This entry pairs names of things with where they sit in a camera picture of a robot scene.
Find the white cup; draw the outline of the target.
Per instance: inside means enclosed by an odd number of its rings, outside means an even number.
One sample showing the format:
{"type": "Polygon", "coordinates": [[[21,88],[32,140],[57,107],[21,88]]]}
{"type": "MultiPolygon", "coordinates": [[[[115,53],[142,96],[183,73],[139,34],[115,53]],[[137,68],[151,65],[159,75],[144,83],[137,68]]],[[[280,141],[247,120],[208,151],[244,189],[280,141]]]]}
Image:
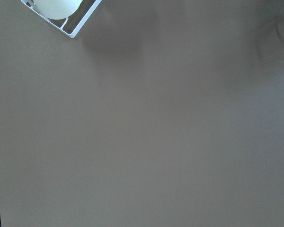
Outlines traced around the white cup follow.
{"type": "Polygon", "coordinates": [[[79,8],[83,0],[34,0],[37,10],[49,19],[64,19],[79,8]]]}

